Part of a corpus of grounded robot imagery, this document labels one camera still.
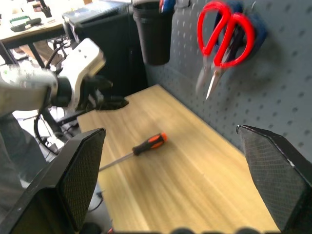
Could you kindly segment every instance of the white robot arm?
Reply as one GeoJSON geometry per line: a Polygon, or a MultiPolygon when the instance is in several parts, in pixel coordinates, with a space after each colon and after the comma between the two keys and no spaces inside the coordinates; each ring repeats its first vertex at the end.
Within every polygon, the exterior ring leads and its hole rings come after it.
{"type": "Polygon", "coordinates": [[[0,117],[15,110],[40,109],[45,101],[69,110],[104,109],[101,106],[105,101],[105,104],[115,102],[115,109],[125,106],[128,102],[123,98],[108,101],[98,92],[98,85],[112,86],[106,79],[94,81],[94,75],[104,65],[102,51],[93,41],[85,39],[67,56],[58,76],[50,70],[25,70],[14,65],[1,70],[0,117]]]}

